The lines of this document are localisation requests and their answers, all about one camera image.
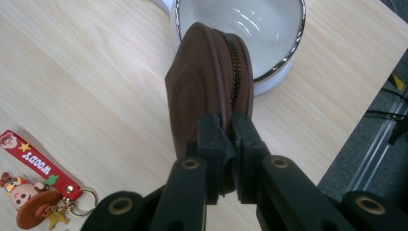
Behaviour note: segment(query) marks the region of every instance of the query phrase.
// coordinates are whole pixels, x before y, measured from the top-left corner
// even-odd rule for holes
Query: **keychain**
[[[32,184],[23,177],[11,177],[7,172],[2,174],[0,185],[17,211],[18,227],[31,229],[47,218],[50,221],[48,229],[51,230],[58,222],[68,223],[66,212],[75,217],[83,217],[96,207],[97,197],[93,191],[82,189],[16,133],[8,130],[0,135],[0,145],[45,179]],[[78,210],[75,204],[83,193],[90,193],[94,199],[93,208],[87,212]]]

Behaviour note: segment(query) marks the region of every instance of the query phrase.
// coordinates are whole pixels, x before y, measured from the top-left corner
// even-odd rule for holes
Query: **brown coin purse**
[[[197,141],[201,116],[217,114],[230,134],[232,113],[252,114],[252,67],[243,40],[194,23],[168,71],[166,90],[177,158],[186,155],[189,141]]]

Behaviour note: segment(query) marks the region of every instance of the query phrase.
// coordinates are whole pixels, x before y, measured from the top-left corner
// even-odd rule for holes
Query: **metal zipper teeth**
[[[241,67],[241,59],[240,59],[240,54],[238,53],[237,46],[235,45],[234,40],[226,35],[225,33],[222,33],[222,36],[227,43],[229,53],[231,55],[231,60],[232,60],[232,68],[233,68],[233,79],[232,79],[232,88],[231,88],[231,106],[232,109],[235,108],[238,100],[238,94],[240,92],[240,87],[241,87],[241,78],[242,78],[242,67]]]

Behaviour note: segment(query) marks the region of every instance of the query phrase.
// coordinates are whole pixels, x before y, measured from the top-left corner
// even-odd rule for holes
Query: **wooden table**
[[[408,26],[380,1],[306,4],[293,67],[255,98],[253,121],[270,152],[316,184],[408,47]],[[1,0],[0,133],[15,131],[100,198],[147,195],[175,161],[164,82],[173,57],[169,20],[147,0]],[[0,155],[2,171],[40,180]],[[14,209],[0,198],[2,229],[15,230]],[[55,230],[86,220],[68,217]],[[234,193],[208,208],[207,230],[258,229],[255,206]]]

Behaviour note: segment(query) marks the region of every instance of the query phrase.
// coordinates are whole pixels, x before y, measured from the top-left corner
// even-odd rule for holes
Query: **ceramic bowl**
[[[174,48],[196,22],[240,36],[248,50],[254,93],[276,86],[288,73],[306,18],[304,0],[152,0],[170,16]]]

